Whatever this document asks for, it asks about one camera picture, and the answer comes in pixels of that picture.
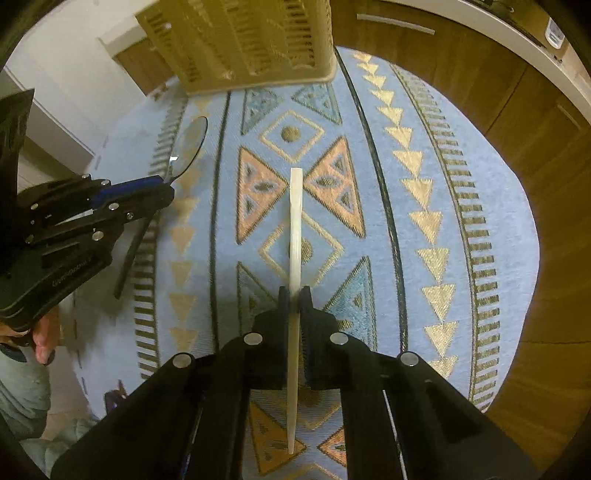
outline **blue grip strip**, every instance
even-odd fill
[[[98,208],[106,202],[113,202],[121,197],[134,194],[140,190],[149,189],[160,185],[163,182],[162,177],[155,175],[153,177],[144,177],[143,179],[126,181],[103,188],[99,193],[92,197],[90,201],[91,208]]]

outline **patterned rug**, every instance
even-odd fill
[[[342,331],[419,353],[485,411],[509,369],[539,248],[525,193],[476,128],[409,72],[340,48],[328,84],[187,98],[176,82],[120,121],[90,166],[114,183],[161,172],[175,138],[209,132],[153,221],[121,301],[113,265],[75,294],[64,326],[96,415],[176,352],[248,332],[288,283],[290,168],[304,170],[302,281]],[[253,392],[243,476],[345,478],[338,391],[300,391],[296,453],[285,395]]]

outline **orange triangle pattern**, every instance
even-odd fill
[[[347,467],[347,450],[345,448],[345,428],[341,427],[340,430],[333,433],[328,439],[326,439],[323,443],[318,445],[318,450],[332,458],[335,462],[340,463],[344,467]]]
[[[236,242],[241,244],[287,190],[287,182],[269,165],[241,147],[238,155]]]
[[[290,455],[287,452],[287,430],[254,402],[249,408],[249,420],[256,464],[261,475],[277,470],[306,449],[296,439],[294,453]]]
[[[349,144],[339,137],[304,177],[304,189],[360,238],[365,223]]]

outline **beige basket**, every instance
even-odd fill
[[[187,93],[329,82],[329,0],[160,0],[136,15]]]

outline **blue rug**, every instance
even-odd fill
[[[288,283],[290,168],[304,170],[302,281],[340,329],[387,355],[419,353],[482,411],[517,348],[539,247],[518,179],[439,92],[339,49],[325,85],[191,97],[176,82],[120,121],[89,168],[114,183],[161,172],[177,131],[209,132],[153,221],[121,301],[113,265],[80,288],[64,331],[96,415],[179,351],[248,332]],[[300,391],[296,455],[285,395],[253,392],[243,476],[345,478],[337,391]]]

